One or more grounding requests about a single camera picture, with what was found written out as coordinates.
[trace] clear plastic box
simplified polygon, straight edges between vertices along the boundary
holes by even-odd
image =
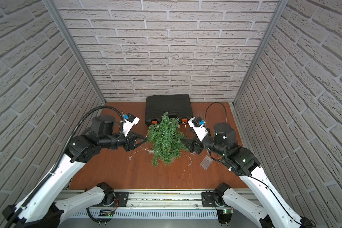
[[[213,159],[211,159],[208,155],[205,156],[203,161],[200,163],[201,167],[203,167],[205,170],[207,170],[210,166],[210,164],[213,162]]]

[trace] black mounting plate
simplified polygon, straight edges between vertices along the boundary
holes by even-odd
[[[203,203],[203,207],[215,207],[213,200],[213,192],[202,192],[201,193],[201,201]]]
[[[118,207],[125,207],[127,205],[127,202],[128,202],[129,192],[114,192],[114,194],[115,194],[115,198],[118,198],[118,201],[119,201]],[[114,207],[116,204],[117,204],[117,202],[114,200],[109,205],[109,207]],[[95,205],[95,206],[103,207],[103,205],[101,203],[98,205]]]

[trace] black cable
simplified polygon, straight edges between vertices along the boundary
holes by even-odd
[[[205,116],[205,121],[206,121],[206,113],[207,113],[209,107],[212,106],[212,105],[215,104],[215,103],[221,104],[221,105],[223,106],[224,112],[225,112],[225,123],[227,123],[227,109],[226,109],[225,106],[224,106],[222,103],[220,103],[220,102],[213,102],[213,103],[211,103],[211,104],[206,108],[206,110],[205,110],[205,115],[204,115],[204,116]]]
[[[39,182],[39,184],[34,188],[34,190],[31,192],[31,194],[29,194],[27,196],[27,199],[22,203],[21,207],[18,208],[18,210],[13,214],[12,217],[10,217],[10,219],[8,220],[8,222],[6,223],[6,225],[4,226],[4,228],[10,228],[11,224],[16,220],[16,218],[18,217],[18,215],[23,211],[23,208],[26,209],[28,203],[32,200],[32,198],[35,196],[35,194],[37,194],[37,192],[39,191],[39,189],[41,189],[41,187],[47,182],[47,180],[52,176],[53,173],[55,173],[55,171],[57,170],[60,161],[63,158],[63,155],[68,147],[68,144],[70,143],[72,137],[75,135],[76,131],[78,130],[78,128],[81,126],[81,124],[85,121],[85,119],[90,116],[93,112],[99,110],[99,109],[103,109],[103,108],[109,108],[114,110],[119,116],[120,116],[120,127],[119,127],[119,137],[123,131],[123,116],[122,114],[114,107],[111,106],[106,106],[106,105],[102,105],[102,106],[98,106],[95,107],[93,109],[91,109],[89,112],[87,112],[82,119],[77,123],[77,125],[75,126],[74,130],[71,132],[70,136],[68,137],[66,144],[64,145],[58,159],[56,160],[54,166],[52,167],[52,169],[48,172],[48,174]]]
[[[245,174],[243,174],[243,173],[239,173],[239,172],[235,172],[235,171],[233,171],[233,172],[236,173],[236,174],[239,174],[239,175],[241,175],[241,176],[250,177],[250,176],[245,175]],[[277,196],[275,195],[275,193],[271,190],[271,188],[269,188],[269,186],[268,186],[267,184],[265,184],[264,182],[260,181],[260,180],[257,179],[257,178],[254,178],[254,177],[250,177],[250,178],[255,179],[255,180],[259,181],[260,183],[264,184],[264,185],[266,186],[266,188],[268,188],[268,189],[271,191],[271,193],[275,196],[276,200],[278,201],[278,203],[280,204],[280,206],[284,209],[284,211],[287,213],[287,215],[288,215],[291,219],[293,219],[293,217],[287,212],[287,210],[286,210],[285,207],[282,205],[282,203],[280,202],[280,200],[278,199],[278,197],[277,197]],[[295,221],[295,219],[293,219],[293,220],[294,220],[294,222],[296,222],[297,224],[299,224],[299,225],[301,225],[301,226],[304,226],[304,227],[306,227],[306,228],[313,228],[313,227],[316,227],[316,224],[315,224],[312,220],[311,220],[311,222],[313,222],[313,224],[314,224],[313,226],[305,226],[305,225],[303,225],[303,224],[301,224],[301,223]]]
[[[87,215],[89,216],[89,218],[96,223],[104,224],[104,223],[107,223],[110,220],[112,220],[111,218],[108,218],[108,219],[106,219],[106,218],[103,218],[103,219],[94,218],[90,213],[89,207],[86,208],[86,212],[87,212]]]
[[[217,211],[217,214],[218,214],[217,206],[215,205],[215,200],[213,200],[213,198],[211,197],[211,194],[210,194],[210,200],[214,202],[214,207],[215,207],[215,210]]]
[[[217,159],[215,159],[215,158],[213,158],[213,157],[211,156],[211,152],[210,152],[210,151],[208,151],[208,152],[209,152],[209,156],[210,156],[211,159],[213,159],[213,160],[216,161],[216,162],[222,163],[222,162],[219,160],[219,157],[218,157],[218,160],[217,160]]]

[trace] wooden tabletop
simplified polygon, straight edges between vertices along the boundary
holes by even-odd
[[[194,116],[205,118],[205,110],[211,103],[192,103]],[[113,106],[119,111],[131,113],[140,121],[134,125],[132,131],[146,135],[148,127],[144,123],[146,103],[145,102],[108,102],[106,105]],[[227,109],[227,122],[237,131],[232,112],[228,103],[223,103]],[[110,110],[104,109],[102,114],[112,115],[117,121],[119,116]],[[225,112],[220,104],[213,104],[207,113],[205,120],[207,127],[213,132],[216,123],[225,121]],[[187,138],[193,138],[194,134],[187,127]],[[114,189],[213,189],[222,182],[229,184],[232,188],[247,188],[247,185],[235,176],[222,164],[213,161],[205,170],[200,166],[206,156],[206,151],[201,154],[191,154],[182,151],[181,157],[170,165],[159,162],[158,166],[152,166],[152,144],[145,143],[134,151],[126,152],[123,148],[117,150],[102,149],[100,154],[94,156],[73,177],[69,189],[91,189],[96,184],[105,181]]]

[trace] metal vent grille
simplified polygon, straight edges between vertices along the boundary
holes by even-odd
[[[100,209],[91,209],[90,213],[95,218],[107,218],[98,216]],[[80,211],[70,218],[88,218],[86,210]],[[218,219],[215,209],[117,209],[113,219]]]

